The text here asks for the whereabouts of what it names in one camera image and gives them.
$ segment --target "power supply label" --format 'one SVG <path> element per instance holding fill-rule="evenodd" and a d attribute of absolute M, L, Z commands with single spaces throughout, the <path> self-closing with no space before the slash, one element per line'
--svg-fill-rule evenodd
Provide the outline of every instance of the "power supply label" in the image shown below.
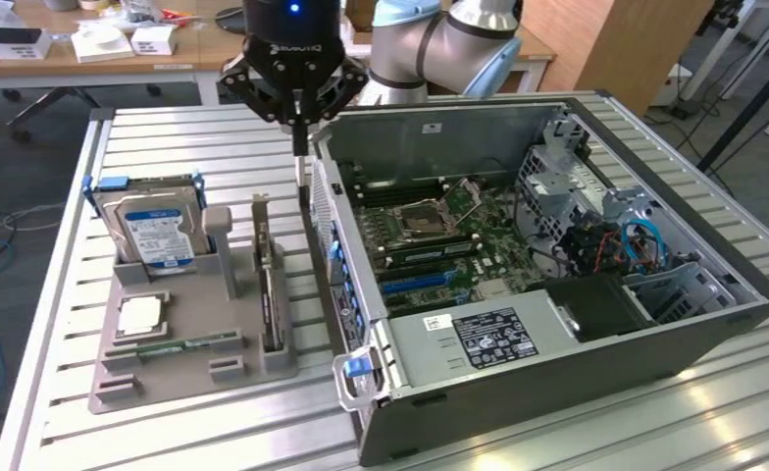
<path fill-rule="evenodd" d="M 177 227 L 183 222 L 178 210 L 138 211 L 125 214 L 125 225 L 143 263 L 155 268 L 186 265 L 194 258 L 189 236 Z"/>
<path fill-rule="evenodd" d="M 453 320 L 468 361 L 478 370 L 538 354 L 512 307 Z"/>

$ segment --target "blue pcie slot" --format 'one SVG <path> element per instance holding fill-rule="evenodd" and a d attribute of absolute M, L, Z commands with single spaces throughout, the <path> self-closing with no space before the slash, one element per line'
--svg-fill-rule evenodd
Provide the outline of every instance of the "blue pcie slot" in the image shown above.
<path fill-rule="evenodd" d="M 454 278 L 456 270 L 449 272 L 418 277 L 401 282 L 389 282 L 382 284 L 382 294 L 394 294 L 397 292 L 413 291 L 414 289 L 446 286 Z"/>

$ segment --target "white box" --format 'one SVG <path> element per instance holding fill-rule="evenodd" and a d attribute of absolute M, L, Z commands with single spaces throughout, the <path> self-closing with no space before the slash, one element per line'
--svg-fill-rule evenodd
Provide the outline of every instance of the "white box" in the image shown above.
<path fill-rule="evenodd" d="M 658 92 L 656 101 L 652 102 L 650 106 L 669 106 L 677 97 L 677 90 L 684 91 L 684 88 L 686 87 L 692 77 L 693 73 L 684 69 L 681 66 L 677 64 L 672 66 L 669 75 L 666 77 L 666 82 L 664 83 L 664 87 Z"/>
<path fill-rule="evenodd" d="M 79 64 L 134 57 L 125 34 L 113 26 L 79 28 L 70 41 Z"/>
<path fill-rule="evenodd" d="M 142 56 L 171 56 L 174 53 L 174 27 L 138 27 L 131 35 L 131 47 Z"/>
<path fill-rule="evenodd" d="M 51 43 L 53 40 L 43 29 L 0 27 L 1 60 L 43 59 Z"/>

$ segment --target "motherboard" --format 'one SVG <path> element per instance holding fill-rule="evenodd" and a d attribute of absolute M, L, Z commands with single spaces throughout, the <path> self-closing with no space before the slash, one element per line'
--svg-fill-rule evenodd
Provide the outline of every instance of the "motherboard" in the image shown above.
<path fill-rule="evenodd" d="M 440 198 L 356 212 L 389 317 L 509 296 L 549 277 L 508 215 L 508 188 L 441 185 Z"/>

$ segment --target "gray robot arm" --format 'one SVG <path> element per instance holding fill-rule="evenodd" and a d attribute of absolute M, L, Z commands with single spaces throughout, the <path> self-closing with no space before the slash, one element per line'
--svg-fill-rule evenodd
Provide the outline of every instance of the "gray robot arm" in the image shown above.
<path fill-rule="evenodd" d="M 380 0 L 373 18 L 370 82 L 361 105 L 424 102 L 426 82 L 465 96 L 494 94 L 521 50 L 517 0 Z"/>

